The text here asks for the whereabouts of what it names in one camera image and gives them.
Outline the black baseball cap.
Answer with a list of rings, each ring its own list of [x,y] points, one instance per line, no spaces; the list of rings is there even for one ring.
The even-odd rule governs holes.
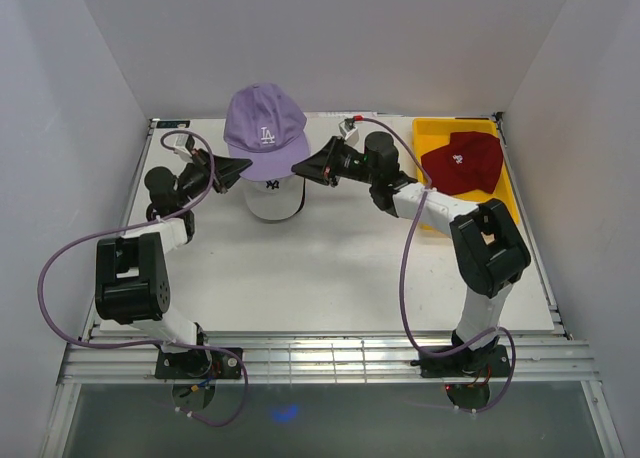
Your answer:
[[[299,176],[291,177],[290,197],[292,202],[290,216],[295,216],[304,208],[305,205],[306,180],[304,178]]]

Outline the white baseball cap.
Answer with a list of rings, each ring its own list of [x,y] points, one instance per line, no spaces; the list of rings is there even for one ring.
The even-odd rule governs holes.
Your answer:
[[[287,142],[280,139],[251,139],[245,154],[253,164],[241,175],[249,210],[266,221],[282,221],[291,214],[291,167],[310,156],[305,133]]]

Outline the purple baseball cap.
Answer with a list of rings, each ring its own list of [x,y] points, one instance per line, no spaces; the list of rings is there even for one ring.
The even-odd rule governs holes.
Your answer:
[[[253,84],[232,96],[223,139],[232,158],[251,161],[242,178],[285,178],[295,164],[310,157],[306,124],[303,111],[281,87]]]

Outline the dark red baseball cap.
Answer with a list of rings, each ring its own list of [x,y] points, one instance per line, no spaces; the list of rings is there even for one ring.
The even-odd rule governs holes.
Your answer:
[[[450,134],[449,143],[421,156],[432,186],[447,195],[480,190],[492,194],[503,166],[500,141],[489,133]]]

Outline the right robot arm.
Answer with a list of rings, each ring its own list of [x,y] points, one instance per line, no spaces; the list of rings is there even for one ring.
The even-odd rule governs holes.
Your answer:
[[[357,151],[343,137],[332,137],[314,155],[293,165],[308,181],[335,187],[341,179],[365,183],[374,205],[395,218],[426,225],[449,237],[459,274],[466,285],[460,320],[449,346],[415,347],[414,366],[424,377],[488,373],[509,361],[499,343],[499,324],[513,286],[531,263],[530,252],[506,205],[461,200],[428,188],[407,175],[399,163],[395,133],[372,132]]]

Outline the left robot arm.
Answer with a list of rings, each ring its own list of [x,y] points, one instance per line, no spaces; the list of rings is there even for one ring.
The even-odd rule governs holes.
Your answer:
[[[195,216],[188,203],[211,184],[229,190],[251,166],[249,159],[210,155],[204,149],[187,154],[180,175],[158,166],[144,177],[150,204],[146,226],[96,246],[95,307],[101,319],[143,331],[158,349],[156,376],[178,379],[241,376],[242,350],[230,354],[206,347],[202,327],[171,304],[165,255],[189,243]]]

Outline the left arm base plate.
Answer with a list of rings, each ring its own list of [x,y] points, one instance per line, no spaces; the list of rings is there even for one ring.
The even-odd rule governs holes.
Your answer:
[[[188,379],[239,379],[243,357],[242,348],[230,348],[233,358],[219,351],[188,350],[181,353],[158,352],[154,377],[167,380]]]

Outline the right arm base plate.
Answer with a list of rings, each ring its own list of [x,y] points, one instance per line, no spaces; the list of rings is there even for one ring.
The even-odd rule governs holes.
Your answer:
[[[412,367],[420,369],[423,378],[507,377],[511,370],[506,347],[490,345],[488,348],[464,350],[444,358],[430,358],[420,354],[411,360]]]

